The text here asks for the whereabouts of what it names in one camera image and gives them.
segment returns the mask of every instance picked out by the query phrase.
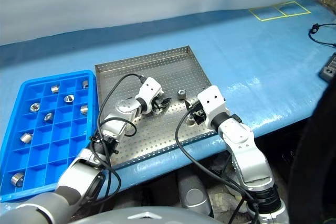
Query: perforated metal tray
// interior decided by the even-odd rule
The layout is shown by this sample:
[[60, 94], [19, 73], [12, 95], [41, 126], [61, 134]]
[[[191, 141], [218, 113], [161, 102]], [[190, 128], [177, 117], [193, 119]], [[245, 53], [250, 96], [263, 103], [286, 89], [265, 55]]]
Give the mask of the perforated metal tray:
[[[189, 46], [103, 63], [95, 68], [100, 104], [115, 83], [123, 75], [132, 72], [153, 77], [162, 86], [163, 98], [172, 98], [170, 106], [161, 113], [150, 113], [135, 119], [138, 132], [134, 137], [124, 138], [118, 145], [119, 154], [114, 155], [112, 160], [115, 168], [176, 148], [175, 129], [186, 112], [184, 102], [177, 98], [177, 91], [185, 89], [187, 101], [192, 103], [196, 101], [199, 92], [211, 85]], [[140, 82], [137, 78], [126, 78], [106, 104], [102, 118], [111, 111], [117, 101], [134, 97], [139, 87]], [[204, 124], [188, 126], [185, 123], [179, 133], [183, 143], [211, 135], [214, 135], [214, 132], [208, 130]]]

